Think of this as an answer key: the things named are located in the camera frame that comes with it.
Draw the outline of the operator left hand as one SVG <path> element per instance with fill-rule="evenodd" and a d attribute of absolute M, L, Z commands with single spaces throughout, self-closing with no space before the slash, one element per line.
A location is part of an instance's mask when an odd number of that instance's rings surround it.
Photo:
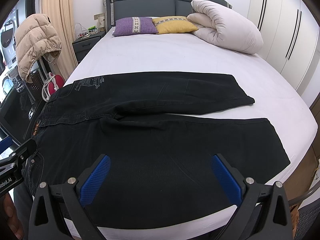
<path fill-rule="evenodd" d="M 1 211 L 6 216 L 6 221 L 17 239 L 23 239 L 24 231 L 21 221 L 18 219 L 17 210 L 9 193 L 6 193 L 1 204 Z"/>

